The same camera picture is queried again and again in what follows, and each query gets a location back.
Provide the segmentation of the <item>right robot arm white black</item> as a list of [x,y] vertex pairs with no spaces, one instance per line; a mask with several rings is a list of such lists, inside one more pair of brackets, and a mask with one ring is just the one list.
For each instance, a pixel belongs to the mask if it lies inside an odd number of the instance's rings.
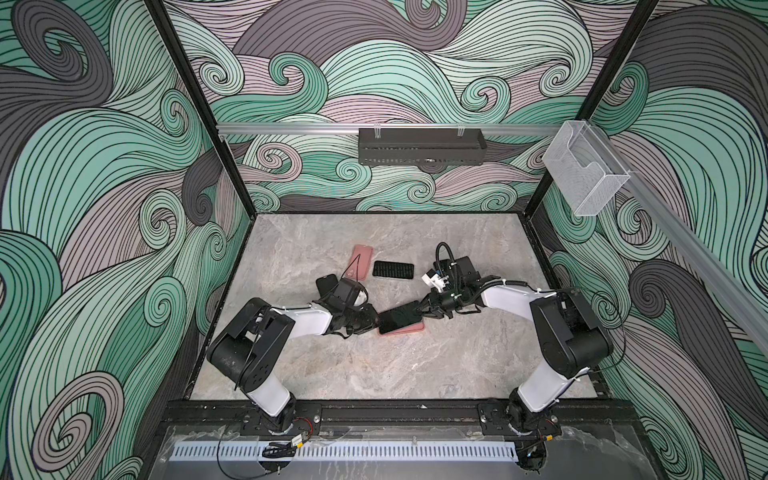
[[576,288],[542,290],[522,280],[481,276],[468,257],[437,260],[423,276],[421,315],[451,318],[494,309],[529,320],[542,360],[510,395],[511,415],[540,414],[614,351],[589,301]]

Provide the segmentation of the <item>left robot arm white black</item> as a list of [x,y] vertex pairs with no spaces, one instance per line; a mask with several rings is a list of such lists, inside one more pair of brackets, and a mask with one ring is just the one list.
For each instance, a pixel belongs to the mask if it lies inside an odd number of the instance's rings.
[[379,325],[366,288],[334,274],[316,280],[319,298],[301,307],[250,299],[210,344],[207,361],[274,423],[292,421],[295,395],[274,374],[288,341],[307,336],[346,339]]

